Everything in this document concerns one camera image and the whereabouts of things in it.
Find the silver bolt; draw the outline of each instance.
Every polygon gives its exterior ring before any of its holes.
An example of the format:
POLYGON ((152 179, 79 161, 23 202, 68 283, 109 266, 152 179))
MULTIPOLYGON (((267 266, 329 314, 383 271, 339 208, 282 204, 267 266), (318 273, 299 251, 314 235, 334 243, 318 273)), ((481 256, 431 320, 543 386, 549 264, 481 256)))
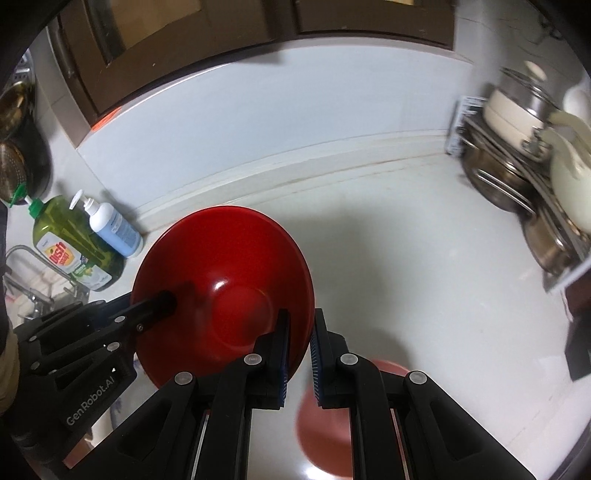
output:
POLYGON ((359 361, 359 358, 357 358, 357 355, 354 353, 343 353, 343 355, 340 356, 340 361, 345 365, 354 365, 359 361))
POLYGON ((262 357, 258 353, 249 353, 244 357, 244 363, 247 365, 258 365, 262 362, 262 357))
POLYGON ((410 381, 416 385, 423 385, 424 383, 427 383, 427 376, 419 370, 410 372, 410 375, 408 377, 410 381))
POLYGON ((193 380, 193 376, 189 372, 179 372, 174 376, 174 382, 177 385, 187 385, 191 383, 191 380, 193 380))

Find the strainer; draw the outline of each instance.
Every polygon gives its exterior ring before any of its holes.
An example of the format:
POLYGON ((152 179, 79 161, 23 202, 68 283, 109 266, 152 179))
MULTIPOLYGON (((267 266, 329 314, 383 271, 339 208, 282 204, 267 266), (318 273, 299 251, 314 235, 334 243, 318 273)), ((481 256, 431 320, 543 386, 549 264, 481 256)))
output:
MULTIPOLYGON (((12 202, 21 183, 27 183, 27 169, 20 150, 11 142, 0 142, 0 198, 12 202)), ((24 198, 18 197, 14 203, 22 205, 24 198)))

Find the dish soap bottle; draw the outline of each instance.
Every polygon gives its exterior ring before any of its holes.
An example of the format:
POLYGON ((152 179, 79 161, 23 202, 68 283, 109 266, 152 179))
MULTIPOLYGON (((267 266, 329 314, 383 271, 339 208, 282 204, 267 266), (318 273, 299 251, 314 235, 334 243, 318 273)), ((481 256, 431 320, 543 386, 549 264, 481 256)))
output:
MULTIPOLYGON (((26 195, 24 184, 18 189, 21 198, 26 195)), ((70 210, 61 195, 47 203, 28 195, 24 198, 35 219, 33 244, 51 263, 94 291, 104 290, 119 279, 125 259, 90 229, 83 212, 70 210)))
POLYGON ((90 215, 90 228, 98 233, 105 242, 124 257, 136 257, 144 247, 144 240, 139 232, 123 218, 110 203, 99 203, 84 196, 82 190, 72 198, 70 210, 79 200, 84 202, 84 210, 90 215))

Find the dark red object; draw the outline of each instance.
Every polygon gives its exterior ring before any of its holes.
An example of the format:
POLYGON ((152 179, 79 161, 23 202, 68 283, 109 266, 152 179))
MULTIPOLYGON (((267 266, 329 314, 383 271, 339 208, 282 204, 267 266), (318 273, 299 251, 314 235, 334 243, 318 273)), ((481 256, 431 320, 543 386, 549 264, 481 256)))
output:
MULTIPOLYGON (((406 368, 387 360, 372 362, 384 372, 402 376, 408 373, 406 368)), ((310 387, 300 403, 295 429, 300 447, 311 463, 331 475, 353 477, 348 408, 322 409, 310 387)))
POLYGON ((310 272, 298 246, 262 213, 220 206, 175 223, 150 249, 132 303, 170 290, 177 310, 139 335, 137 352, 158 387, 176 373, 220 372, 271 332, 279 309, 291 315, 289 376, 314 323, 310 272))

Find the white countertop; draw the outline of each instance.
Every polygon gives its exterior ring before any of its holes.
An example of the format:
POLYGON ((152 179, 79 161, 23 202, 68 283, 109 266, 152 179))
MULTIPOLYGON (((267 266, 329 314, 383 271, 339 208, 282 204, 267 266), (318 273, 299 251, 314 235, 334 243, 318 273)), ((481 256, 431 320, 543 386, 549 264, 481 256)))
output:
MULTIPOLYGON (((572 383, 563 299, 542 288, 517 217, 497 209, 445 155, 327 174, 244 197, 302 250, 316 306, 349 348, 421 369, 515 455, 548 478, 591 419, 591 379, 572 383)), ((128 292, 148 248, 91 300, 128 292)), ((294 420, 309 355, 285 408, 254 411, 249 478, 311 473, 294 420)))

